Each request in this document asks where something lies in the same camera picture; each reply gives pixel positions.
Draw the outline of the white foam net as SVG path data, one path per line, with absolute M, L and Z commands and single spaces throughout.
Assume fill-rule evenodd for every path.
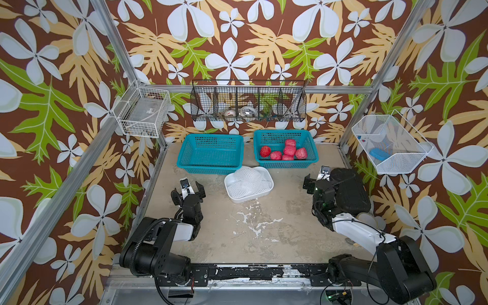
M 234 173 L 234 177 L 239 186 L 250 191 L 258 189 L 263 181 L 263 175 L 249 166 L 242 166 Z
M 271 183 L 268 181 L 264 181 L 260 184 L 259 188 L 256 189 L 255 191 L 250 191 L 247 190 L 241 186 L 239 186 L 237 183 L 231 184 L 230 186 L 227 187 L 228 194 L 231 198 L 234 199 L 242 199 L 248 196 L 256 195 L 258 193 L 263 193 L 269 191 L 271 188 Z

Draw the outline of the red apple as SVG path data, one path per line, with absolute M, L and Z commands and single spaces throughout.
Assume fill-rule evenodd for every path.
M 271 148 L 269 146 L 262 146 L 259 154 L 261 158 L 268 158 L 271 155 Z
M 282 160 L 282 153 L 280 151 L 273 151 L 270 154 L 270 158 L 271 158 L 272 161 Z

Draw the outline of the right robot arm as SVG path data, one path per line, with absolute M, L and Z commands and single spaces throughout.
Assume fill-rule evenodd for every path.
M 416 242 L 396 237 L 359 220 L 371 202 L 354 170 L 334 169 L 307 175 L 303 189 L 312 196 L 312 214 L 327 229 L 349 238 L 373 255 L 369 261 L 351 254 L 337 255 L 327 264 L 332 283 L 365 283 L 383 290 L 388 301 L 405 304 L 432 292 L 437 282 Z

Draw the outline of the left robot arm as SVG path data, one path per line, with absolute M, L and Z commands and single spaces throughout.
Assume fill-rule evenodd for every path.
M 136 277 L 164 277 L 176 285 L 191 281 L 190 258 L 171 253 L 171 248 L 175 241 L 193 241 L 200 231 L 201 204 L 206 194 L 202 184 L 195 184 L 196 191 L 188 179 L 182 179 L 181 191 L 171 192 L 171 199 L 179 208 L 173 218 L 143 218 L 120 254 L 121 267 Z

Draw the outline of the black case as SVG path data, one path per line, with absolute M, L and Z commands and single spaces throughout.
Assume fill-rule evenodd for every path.
M 341 211 L 351 215 L 370 211 L 370 198 L 354 169 L 333 169 L 330 179 L 336 192 L 335 204 Z

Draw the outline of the left teal plastic basket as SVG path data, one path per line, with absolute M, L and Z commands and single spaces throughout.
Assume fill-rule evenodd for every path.
M 189 134 L 177 166 L 190 174 L 228 175 L 241 168 L 244 141 L 240 135 Z

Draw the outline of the teal plastic basket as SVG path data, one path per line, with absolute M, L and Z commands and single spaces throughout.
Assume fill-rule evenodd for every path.
M 189 134 L 177 166 L 190 174 L 228 175 L 241 168 L 244 141 L 240 135 Z
M 258 130 L 254 132 L 255 159 L 261 167 L 267 169 L 305 169 L 319 161 L 318 151 L 311 133 L 306 130 Z M 280 152 L 284 155 L 286 141 L 296 141 L 297 149 L 307 152 L 305 159 L 272 160 L 270 156 L 262 157 L 261 148 L 268 146 L 271 152 Z

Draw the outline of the white plastic tub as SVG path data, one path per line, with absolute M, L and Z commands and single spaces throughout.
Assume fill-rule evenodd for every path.
M 224 185 L 227 195 L 236 204 L 267 196 L 274 188 L 270 173 L 261 166 L 242 166 L 225 177 Z

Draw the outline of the right teal plastic basket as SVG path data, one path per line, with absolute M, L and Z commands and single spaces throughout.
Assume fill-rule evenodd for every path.
M 258 130 L 254 132 L 255 159 L 261 167 L 267 169 L 305 169 L 319 161 L 318 151 L 311 133 L 306 130 Z M 307 152 L 305 159 L 272 160 L 270 156 L 262 157 L 261 148 L 268 146 L 271 152 L 280 152 L 284 155 L 286 141 L 296 141 L 297 149 Z

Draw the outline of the blue object in basket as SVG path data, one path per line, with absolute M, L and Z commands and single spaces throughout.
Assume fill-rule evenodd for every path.
M 388 152 L 377 147 L 370 150 L 370 155 L 380 162 L 387 160 L 391 156 Z

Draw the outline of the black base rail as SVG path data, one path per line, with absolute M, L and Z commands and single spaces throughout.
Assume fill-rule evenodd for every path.
M 308 280 L 313 287 L 325 287 L 330 283 L 328 264 L 192 264 L 190 278 L 186 283 L 176 283 L 168 275 L 157 277 L 160 287 L 209 287 L 216 281 L 237 281 L 245 283 L 272 283 L 278 280 Z

